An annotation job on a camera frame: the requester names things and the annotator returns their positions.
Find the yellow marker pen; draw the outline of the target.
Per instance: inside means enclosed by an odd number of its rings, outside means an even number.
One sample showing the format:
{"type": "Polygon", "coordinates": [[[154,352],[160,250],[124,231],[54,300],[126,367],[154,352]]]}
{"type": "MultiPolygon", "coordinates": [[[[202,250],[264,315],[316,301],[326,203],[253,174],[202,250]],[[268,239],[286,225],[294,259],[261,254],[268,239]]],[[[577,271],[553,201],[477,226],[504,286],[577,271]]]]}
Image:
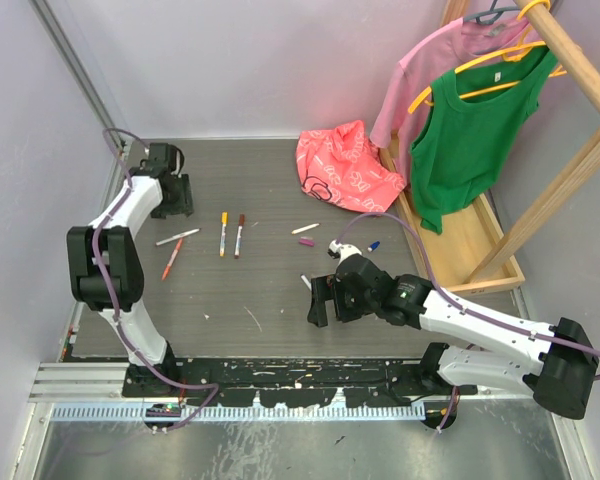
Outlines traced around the yellow marker pen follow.
{"type": "Polygon", "coordinates": [[[226,221],[222,221],[222,225],[221,225],[221,235],[220,235],[220,243],[219,243],[219,256],[220,257],[224,257],[225,256],[225,251],[226,251],[226,228],[227,228],[227,222],[226,221]]]}

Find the brown marker pen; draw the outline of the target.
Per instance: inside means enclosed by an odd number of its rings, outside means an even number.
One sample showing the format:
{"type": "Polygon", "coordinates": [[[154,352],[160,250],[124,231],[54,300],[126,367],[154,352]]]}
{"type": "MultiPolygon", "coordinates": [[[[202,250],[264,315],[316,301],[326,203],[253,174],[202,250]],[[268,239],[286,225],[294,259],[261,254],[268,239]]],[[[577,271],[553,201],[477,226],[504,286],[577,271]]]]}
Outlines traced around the brown marker pen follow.
{"type": "Polygon", "coordinates": [[[234,249],[234,259],[239,259],[240,258],[243,226],[244,226],[243,224],[239,224],[238,225],[237,234],[236,234],[235,249],[234,249]]]}

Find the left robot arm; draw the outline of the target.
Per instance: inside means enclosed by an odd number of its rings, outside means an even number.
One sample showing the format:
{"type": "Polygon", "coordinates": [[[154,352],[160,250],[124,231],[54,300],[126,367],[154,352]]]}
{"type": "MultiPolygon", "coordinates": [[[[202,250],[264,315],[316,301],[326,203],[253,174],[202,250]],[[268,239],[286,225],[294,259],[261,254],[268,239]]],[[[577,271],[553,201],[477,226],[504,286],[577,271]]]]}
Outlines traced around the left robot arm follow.
{"type": "Polygon", "coordinates": [[[175,145],[151,143],[139,166],[109,206],[66,237],[74,298],[104,318],[123,344],[131,382],[168,396],[181,385],[169,342],[157,331],[143,301],[145,276],[135,238],[148,218],[194,212],[185,156],[175,145]]]}

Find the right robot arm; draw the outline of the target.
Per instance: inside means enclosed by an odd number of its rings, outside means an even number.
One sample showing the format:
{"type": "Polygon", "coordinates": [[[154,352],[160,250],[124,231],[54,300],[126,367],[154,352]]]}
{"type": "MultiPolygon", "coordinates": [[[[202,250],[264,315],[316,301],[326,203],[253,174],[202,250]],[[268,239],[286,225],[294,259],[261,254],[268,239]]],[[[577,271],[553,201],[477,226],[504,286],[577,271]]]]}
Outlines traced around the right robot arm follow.
{"type": "Polygon", "coordinates": [[[418,379],[429,393],[449,386],[485,386],[530,397],[562,417],[585,416],[599,359],[574,320],[561,318],[551,325],[503,314],[416,275],[391,276],[358,252],[341,258],[333,274],[314,277],[310,284],[307,320],[317,327],[327,326],[326,304],[333,302],[340,322],[375,315],[393,326],[475,345],[475,351],[445,343],[427,347],[418,379]]]}

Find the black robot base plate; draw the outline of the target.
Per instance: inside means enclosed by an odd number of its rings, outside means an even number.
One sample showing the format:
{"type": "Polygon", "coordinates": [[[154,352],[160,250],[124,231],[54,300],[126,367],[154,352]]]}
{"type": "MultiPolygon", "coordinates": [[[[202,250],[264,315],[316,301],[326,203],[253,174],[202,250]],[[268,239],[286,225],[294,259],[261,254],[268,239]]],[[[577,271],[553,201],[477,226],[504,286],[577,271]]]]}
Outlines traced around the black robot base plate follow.
{"type": "Polygon", "coordinates": [[[180,359],[176,379],[203,387],[216,384],[211,404],[225,407],[326,407],[338,393],[348,408],[398,407],[452,392],[411,359],[180,359]]]}

